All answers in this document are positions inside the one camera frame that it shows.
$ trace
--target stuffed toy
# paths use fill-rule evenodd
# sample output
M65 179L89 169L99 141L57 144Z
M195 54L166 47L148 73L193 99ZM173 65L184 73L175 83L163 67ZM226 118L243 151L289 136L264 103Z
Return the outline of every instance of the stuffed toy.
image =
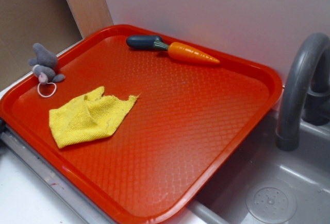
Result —
M39 43L33 45L33 50L35 51L37 58L30 59L28 64L33 66L32 72L39 80L38 93L43 97L50 97L56 91L55 82L63 81L65 76L62 74L56 75L55 73L58 58L54 53L50 52ZM39 91L40 84L53 84L55 89L51 95L44 96Z

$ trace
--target white string loop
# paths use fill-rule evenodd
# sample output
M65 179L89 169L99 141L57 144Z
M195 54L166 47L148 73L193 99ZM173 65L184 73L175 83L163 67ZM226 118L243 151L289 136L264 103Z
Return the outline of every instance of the white string loop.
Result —
M44 97L44 98L48 98L48 97L51 97L53 94L55 94L56 89L57 89L57 86L56 86L55 83L53 83L53 82L47 82L47 84L53 84L53 85L55 86L54 91L53 91L51 94L49 94L49 95L43 95L42 93L40 93L40 90L39 90L40 84L38 84L38 94L39 94L40 96L42 96L42 97Z

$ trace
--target drain strainer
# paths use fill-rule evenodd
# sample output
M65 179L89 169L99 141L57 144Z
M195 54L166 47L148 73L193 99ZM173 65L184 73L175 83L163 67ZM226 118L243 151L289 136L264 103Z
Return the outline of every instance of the drain strainer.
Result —
M288 221L296 211L297 202L292 191L278 182L262 182L249 190L246 196L249 212L268 224Z

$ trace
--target orange carrot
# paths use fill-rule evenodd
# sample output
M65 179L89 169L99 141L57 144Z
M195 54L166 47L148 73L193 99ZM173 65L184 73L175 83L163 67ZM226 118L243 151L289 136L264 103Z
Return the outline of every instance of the orange carrot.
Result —
M173 59L199 64L219 64L220 61L192 46L173 42L168 45L161 41L154 42L154 48L160 50L167 50L169 56Z

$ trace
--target red tray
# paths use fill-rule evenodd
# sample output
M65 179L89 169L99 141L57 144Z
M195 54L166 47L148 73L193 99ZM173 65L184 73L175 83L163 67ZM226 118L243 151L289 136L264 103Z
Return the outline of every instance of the red tray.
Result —
M159 223L238 147L278 100L282 82L264 65L186 42L221 65L130 49L125 40L137 34L155 33L117 25L88 37L60 56L66 79L54 96L40 97L30 76L3 97L0 116L115 221ZM100 86L123 100L140 97L112 137L58 149L49 110Z

